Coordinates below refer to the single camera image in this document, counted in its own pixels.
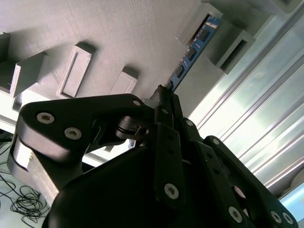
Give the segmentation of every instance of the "gray 3d-printed part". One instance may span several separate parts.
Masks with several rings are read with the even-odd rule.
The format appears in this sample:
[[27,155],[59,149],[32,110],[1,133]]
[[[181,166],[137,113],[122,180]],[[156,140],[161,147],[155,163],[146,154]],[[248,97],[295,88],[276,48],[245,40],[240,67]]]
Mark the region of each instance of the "gray 3d-printed part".
[[221,18],[223,14],[209,3],[202,3],[197,7],[193,15],[186,20],[184,27],[180,33],[175,37],[182,45],[187,46],[195,33],[199,30],[200,26],[207,18],[208,15],[216,18]]
[[56,93],[57,96],[62,98],[77,96],[94,53],[95,49],[84,43],[78,43],[73,47]]
[[255,40],[245,30],[233,26],[229,34],[223,39],[221,50],[219,52],[213,51],[213,56],[207,58],[215,66],[219,67],[226,74],[229,74]]
[[137,79],[124,70],[118,76],[110,95],[114,94],[130,94],[137,83]]
[[43,52],[16,63],[9,94],[16,97],[38,81],[47,55]]
[[0,32],[0,63],[7,61],[10,45],[10,35]]

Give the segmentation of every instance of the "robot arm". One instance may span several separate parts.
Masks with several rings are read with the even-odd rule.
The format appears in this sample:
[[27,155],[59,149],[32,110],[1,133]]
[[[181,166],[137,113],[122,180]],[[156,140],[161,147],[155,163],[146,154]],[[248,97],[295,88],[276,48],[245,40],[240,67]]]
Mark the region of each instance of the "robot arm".
[[[44,227],[297,227],[220,139],[200,137],[175,94],[159,86],[153,99],[154,109],[133,95],[22,108],[8,166],[46,197]],[[126,139],[135,147],[83,174],[85,153]]]

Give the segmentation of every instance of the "screw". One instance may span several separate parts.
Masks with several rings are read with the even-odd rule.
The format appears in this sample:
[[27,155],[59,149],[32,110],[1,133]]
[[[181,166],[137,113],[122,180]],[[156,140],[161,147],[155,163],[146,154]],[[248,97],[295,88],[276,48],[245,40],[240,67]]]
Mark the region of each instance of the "screw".
[[141,128],[138,133],[139,135],[146,135],[149,133],[149,129]]
[[55,121],[54,116],[50,113],[39,113],[36,118],[43,124],[51,124]]
[[214,144],[219,145],[219,141],[217,139],[212,139],[212,141],[214,142]]
[[193,123],[192,123],[190,120],[186,120],[186,123],[187,123],[189,126],[193,126]]
[[230,214],[230,216],[237,222],[237,223],[241,223],[243,221],[243,218],[241,216],[241,214],[239,213],[239,211],[233,207],[233,206],[230,206],[228,208],[228,212]]
[[81,131],[74,127],[69,127],[65,129],[65,136],[68,139],[78,140],[81,138]]
[[173,184],[166,184],[165,185],[165,193],[167,196],[169,196],[169,198],[171,199],[177,199],[179,197],[179,191],[178,189],[173,185]]
[[133,104],[137,105],[137,106],[141,106],[141,103],[139,101],[133,100]]
[[272,210],[272,211],[270,211],[270,214],[277,223],[280,223],[280,224],[282,223],[281,217],[276,212],[274,212]]
[[294,221],[292,220],[292,218],[285,212],[283,212],[283,217],[285,218],[285,220],[289,223],[289,224],[293,224]]
[[163,113],[169,114],[168,111],[164,108],[161,109]]

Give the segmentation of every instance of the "gray slot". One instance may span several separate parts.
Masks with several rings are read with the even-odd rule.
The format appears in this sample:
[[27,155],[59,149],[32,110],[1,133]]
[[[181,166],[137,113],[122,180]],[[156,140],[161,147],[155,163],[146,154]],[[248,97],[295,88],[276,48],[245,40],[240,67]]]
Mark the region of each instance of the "gray slot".
[[223,22],[204,50],[204,55],[216,67],[229,74],[254,42],[255,39],[246,31]]
[[8,94],[10,93],[15,65],[14,62],[4,62],[0,64],[0,90]]
[[219,10],[209,3],[202,3],[196,8],[195,12],[189,17],[189,19],[185,20],[186,23],[184,24],[184,27],[180,29],[181,33],[179,33],[175,38],[183,46],[187,46],[189,43],[191,43],[193,37],[196,35],[196,32],[199,30],[203,21],[208,15],[216,18],[221,18],[223,16]]
[[83,82],[95,49],[87,44],[78,43],[73,47],[70,59],[63,73],[57,96],[74,98]]
[[246,44],[247,44],[246,41],[241,40],[239,44],[234,48],[234,50],[231,52],[231,54],[228,56],[228,58],[220,67],[224,72],[227,72],[229,70],[229,66],[231,66],[233,60],[237,58],[237,56],[240,54],[240,52],[243,50]]
[[10,45],[10,35],[0,32],[0,63],[7,61]]

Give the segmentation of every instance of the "aluminum profile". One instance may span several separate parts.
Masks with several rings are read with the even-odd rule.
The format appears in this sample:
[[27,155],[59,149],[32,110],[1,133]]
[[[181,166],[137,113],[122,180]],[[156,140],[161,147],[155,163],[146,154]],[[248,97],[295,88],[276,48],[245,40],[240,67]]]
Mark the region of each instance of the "aluminum profile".
[[275,195],[288,189],[304,168],[304,44],[297,33],[303,30],[303,10],[276,32],[237,79],[232,74],[222,77],[205,97],[208,101],[214,91],[218,94],[208,110],[205,105],[196,110],[201,137],[220,138]]
[[95,49],[85,43],[76,44],[64,70],[56,95],[61,98],[75,98],[86,76]]
[[223,16],[218,9],[209,3],[201,3],[192,16],[186,20],[184,27],[180,30],[181,32],[175,38],[183,46],[187,46],[208,15],[214,16],[218,19]]

